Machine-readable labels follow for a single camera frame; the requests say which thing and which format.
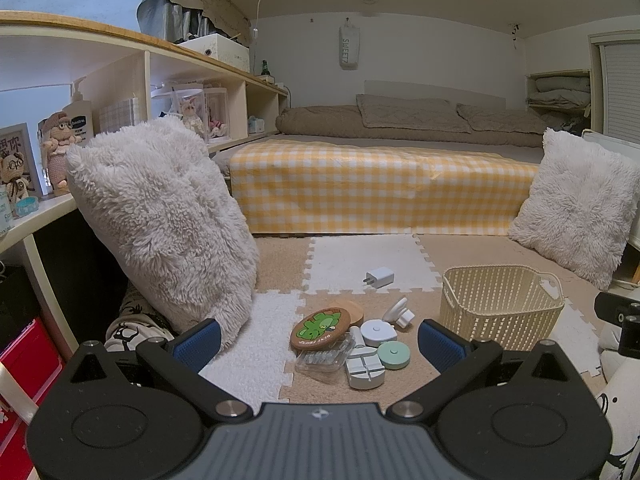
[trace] picture frame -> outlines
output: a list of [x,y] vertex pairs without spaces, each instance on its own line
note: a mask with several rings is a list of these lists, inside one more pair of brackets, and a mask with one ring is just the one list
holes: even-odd
[[27,180],[29,195],[43,197],[46,192],[42,189],[38,178],[38,167],[33,158],[27,123],[0,128],[0,158],[16,152],[23,155],[24,173],[22,176]]

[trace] metal screw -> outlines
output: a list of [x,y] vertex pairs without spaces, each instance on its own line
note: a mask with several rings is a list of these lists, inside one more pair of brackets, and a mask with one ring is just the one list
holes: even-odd
[[240,416],[248,409],[242,400],[228,399],[216,404],[216,411],[222,416]]
[[419,416],[424,408],[414,400],[401,400],[391,407],[391,411],[402,418],[414,418],[414,416]]

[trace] clear plastic case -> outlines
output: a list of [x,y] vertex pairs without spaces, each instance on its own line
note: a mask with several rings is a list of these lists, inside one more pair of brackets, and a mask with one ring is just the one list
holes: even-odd
[[316,352],[300,352],[296,359],[296,371],[330,373],[339,370],[347,361],[347,356],[353,350],[355,340],[347,332],[344,337],[337,339],[331,345]]

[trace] yellow gingham cover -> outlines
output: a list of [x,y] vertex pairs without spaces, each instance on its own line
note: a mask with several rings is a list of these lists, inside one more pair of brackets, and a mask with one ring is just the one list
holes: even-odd
[[230,162],[252,233],[505,235],[537,164],[493,153],[249,143]]

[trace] woven plastic basket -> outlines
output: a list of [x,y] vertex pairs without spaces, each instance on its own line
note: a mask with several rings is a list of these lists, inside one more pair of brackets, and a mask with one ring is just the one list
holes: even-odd
[[468,341],[530,350],[549,336],[563,307],[558,278],[530,267],[453,267],[442,277],[440,323]]

